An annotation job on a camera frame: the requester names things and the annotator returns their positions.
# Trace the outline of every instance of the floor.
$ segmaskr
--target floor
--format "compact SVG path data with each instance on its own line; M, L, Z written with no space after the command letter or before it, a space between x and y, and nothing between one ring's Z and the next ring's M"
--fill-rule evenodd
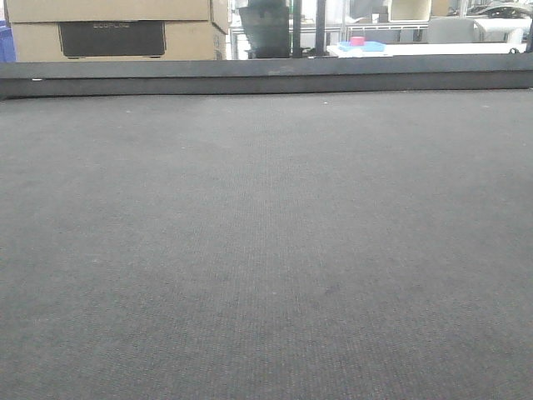
M531 400L532 106L0 102L0 398Z

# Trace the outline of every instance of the cardboard box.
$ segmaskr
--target cardboard box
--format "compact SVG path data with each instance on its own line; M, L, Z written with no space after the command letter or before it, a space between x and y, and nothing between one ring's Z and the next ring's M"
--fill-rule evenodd
M121 29L126 28L125 25L127 25L127 22L90 23L97 24L98 27L95 27L97 30L107 28ZM14 23L12 24L12 31L15 48L17 49L17 61L26 63L60 61L217 60L226 58L226 34L211 22L165 21L160 22L160 24L163 26L162 44L148 46L148 52L146 52L146 44L141 45L140 47L133 48L133 50L130 49L132 51L129 53L130 55L87 55L84 57L83 47L78 49L67 48L70 45L67 43L66 38L62 37L62 26L59 22Z
M7 0L11 23L208 21L227 33L227 0Z
M389 0L391 23L427 22L431 15L431 0Z

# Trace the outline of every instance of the black pole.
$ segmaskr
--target black pole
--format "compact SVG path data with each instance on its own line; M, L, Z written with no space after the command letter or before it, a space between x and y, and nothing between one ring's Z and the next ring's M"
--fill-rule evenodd
M533 53L533 20L531 21L530 34L527 35L526 53Z
M326 36L326 0L316 0L316 56L325 55L324 39Z
M301 0L292 2L292 57L301 58Z

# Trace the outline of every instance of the blue container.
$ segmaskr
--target blue container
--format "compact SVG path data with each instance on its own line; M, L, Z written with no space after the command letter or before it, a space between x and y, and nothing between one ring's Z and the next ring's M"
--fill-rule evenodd
M1 25L2 22L0 22L0 63L14 63L17 59L13 35L10 28Z

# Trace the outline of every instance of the white table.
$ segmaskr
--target white table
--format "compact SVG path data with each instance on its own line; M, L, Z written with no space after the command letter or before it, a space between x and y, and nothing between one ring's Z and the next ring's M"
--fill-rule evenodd
M530 31L530 19L511 18L477 18L479 23L487 33L511 33L515 29L522 29L525 33Z
M339 58L367 58L416 56L431 54L507 54L512 48L521 53L526 44L512 43L447 43L447 44L387 44L384 52L363 52L359 49L343 52L338 46L328 46L327 51Z

